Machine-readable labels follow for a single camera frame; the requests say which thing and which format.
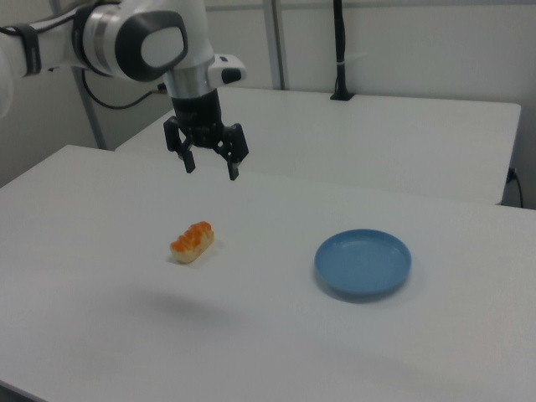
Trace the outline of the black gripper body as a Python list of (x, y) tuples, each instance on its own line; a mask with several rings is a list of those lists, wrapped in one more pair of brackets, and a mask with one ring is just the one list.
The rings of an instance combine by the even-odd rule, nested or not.
[(214, 148), (221, 141), (224, 124), (217, 90), (188, 99), (172, 98), (178, 129), (188, 144)]

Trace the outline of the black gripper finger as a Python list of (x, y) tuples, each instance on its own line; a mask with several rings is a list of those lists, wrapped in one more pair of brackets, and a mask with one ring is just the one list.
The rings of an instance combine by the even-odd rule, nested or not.
[(191, 147), (193, 145), (192, 138), (184, 134), (181, 138), (182, 131), (178, 124), (178, 119), (175, 116), (169, 117), (163, 123), (164, 135), (167, 149), (170, 152), (176, 152), (178, 158), (183, 161), (187, 173), (192, 173), (196, 168)]
[(216, 128), (213, 150), (227, 163), (229, 179), (239, 176), (239, 166), (249, 154), (248, 144), (242, 125), (219, 126)]

